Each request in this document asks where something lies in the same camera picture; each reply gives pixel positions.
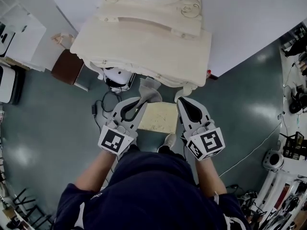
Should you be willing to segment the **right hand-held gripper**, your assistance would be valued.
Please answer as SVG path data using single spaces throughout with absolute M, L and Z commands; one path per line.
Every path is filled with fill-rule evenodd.
M 225 148 L 221 129 L 210 119 L 204 105 L 188 97 L 179 97 L 177 108 L 185 130 L 186 146 L 196 160 L 210 158 Z

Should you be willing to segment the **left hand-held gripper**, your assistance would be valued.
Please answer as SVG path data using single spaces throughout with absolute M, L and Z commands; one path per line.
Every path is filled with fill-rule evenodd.
M 119 102 L 108 119 L 107 124 L 103 126 L 98 146 L 115 155 L 120 155 L 136 139 L 138 133 L 136 130 L 142 120 L 147 108 L 147 102 L 139 107 L 140 97 L 131 97 Z M 133 116 L 126 117 L 126 113 L 136 109 Z

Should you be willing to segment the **cream upholstered stool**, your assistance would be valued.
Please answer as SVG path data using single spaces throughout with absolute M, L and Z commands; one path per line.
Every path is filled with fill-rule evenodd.
M 174 103 L 148 103 L 138 129 L 174 134 L 177 129 L 178 110 Z

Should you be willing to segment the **grey cloth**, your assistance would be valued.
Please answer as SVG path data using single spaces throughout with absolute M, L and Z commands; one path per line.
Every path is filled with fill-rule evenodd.
M 161 83 L 155 79 L 150 77 L 141 78 L 140 79 L 140 86 L 139 86 L 139 93 L 140 93 L 140 100 L 138 102 L 138 106 L 142 105 L 145 102 L 148 103 L 157 103 L 162 102 L 162 96 L 158 89 L 160 88 Z

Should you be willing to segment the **person's left forearm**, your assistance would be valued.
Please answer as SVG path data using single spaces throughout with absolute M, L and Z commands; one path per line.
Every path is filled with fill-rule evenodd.
M 115 159 L 115 154 L 101 150 L 91 165 L 77 178 L 74 185 L 80 190 L 99 192 Z

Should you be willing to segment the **person's right forearm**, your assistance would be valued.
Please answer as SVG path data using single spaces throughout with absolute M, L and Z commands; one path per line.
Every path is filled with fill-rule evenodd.
M 201 161 L 196 160 L 195 165 L 200 189 L 206 197 L 227 193 L 226 187 L 219 177 L 211 158 Z

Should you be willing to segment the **cream carved dressing table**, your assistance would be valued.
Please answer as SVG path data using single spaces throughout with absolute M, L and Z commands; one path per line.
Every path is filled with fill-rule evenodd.
M 188 96 L 207 78 L 212 35 L 202 22 L 202 0 L 102 0 L 71 52 L 100 75 L 119 68 Z

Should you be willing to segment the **person's right shoe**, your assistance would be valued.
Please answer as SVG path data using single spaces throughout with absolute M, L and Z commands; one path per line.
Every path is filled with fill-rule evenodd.
M 164 140 L 163 147 L 168 147 L 169 149 L 172 149 L 172 147 L 176 143 L 176 139 L 177 139 L 176 134 L 167 135 L 165 140 Z

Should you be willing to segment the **white round robot device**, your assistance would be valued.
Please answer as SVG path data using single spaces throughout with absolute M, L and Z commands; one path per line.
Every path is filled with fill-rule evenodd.
M 102 74 L 98 75 L 98 79 L 103 80 L 114 93 L 128 91 L 136 77 L 135 73 L 119 69 L 119 68 L 103 68 Z

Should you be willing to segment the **person's black trousers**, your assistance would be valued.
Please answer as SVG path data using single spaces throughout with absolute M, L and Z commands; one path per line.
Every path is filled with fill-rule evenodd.
M 170 155 L 170 156 L 185 160 L 185 158 L 182 155 L 173 152 L 170 149 L 170 147 L 166 146 L 166 145 L 159 147 L 158 150 L 157 150 L 157 153 L 166 154 L 166 155 Z

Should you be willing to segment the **brown seat chair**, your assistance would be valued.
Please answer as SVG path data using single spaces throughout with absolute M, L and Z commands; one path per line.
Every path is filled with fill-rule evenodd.
M 84 66 L 84 61 L 76 54 L 73 54 L 70 49 L 63 44 L 63 41 L 68 41 L 73 44 L 74 39 L 73 35 L 65 33 L 55 34 L 51 37 L 52 41 L 64 49 L 52 68 L 51 75 L 59 81 L 68 85 L 77 86 L 87 92 L 89 89 L 77 82 Z

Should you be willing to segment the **person's navy shirt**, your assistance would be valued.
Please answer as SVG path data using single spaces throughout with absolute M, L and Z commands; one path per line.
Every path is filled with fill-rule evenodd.
M 53 230 L 250 230 L 237 198 L 206 197 L 190 165 L 157 152 L 128 152 L 97 193 L 68 184 Z

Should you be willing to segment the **grey round pet carrier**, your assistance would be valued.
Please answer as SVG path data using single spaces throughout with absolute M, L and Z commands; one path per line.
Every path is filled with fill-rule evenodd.
M 262 160 L 262 166 L 266 170 L 274 173 L 279 171 L 283 167 L 283 164 L 284 164 L 284 157 L 282 153 L 276 150 L 267 151 Z

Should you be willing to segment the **white box with black sides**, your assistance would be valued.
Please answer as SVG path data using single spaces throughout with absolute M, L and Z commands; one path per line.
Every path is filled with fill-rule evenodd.
M 0 102 L 18 104 L 23 90 L 25 70 L 0 63 Z

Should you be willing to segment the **white shelf cabinet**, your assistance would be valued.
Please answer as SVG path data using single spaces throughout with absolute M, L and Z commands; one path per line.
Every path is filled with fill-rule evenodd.
M 0 0 L 0 59 L 7 64 L 44 71 L 34 62 L 46 28 L 18 0 Z

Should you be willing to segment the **white metal table frame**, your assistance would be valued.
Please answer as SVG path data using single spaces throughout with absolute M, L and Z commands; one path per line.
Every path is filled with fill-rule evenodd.
M 283 170 L 269 172 L 250 209 L 256 212 L 266 212 L 268 215 L 277 203 L 284 186 L 294 181 L 307 182 L 307 177 Z

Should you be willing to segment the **black metal frame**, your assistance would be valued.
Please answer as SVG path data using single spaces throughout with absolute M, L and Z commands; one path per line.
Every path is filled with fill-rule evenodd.
M 24 188 L 12 196 L 12 202 L 17 213 L 26 220 L 34 230 L 51 230 L 52 215 L 45 213 L 38 200 L 29 188 Z

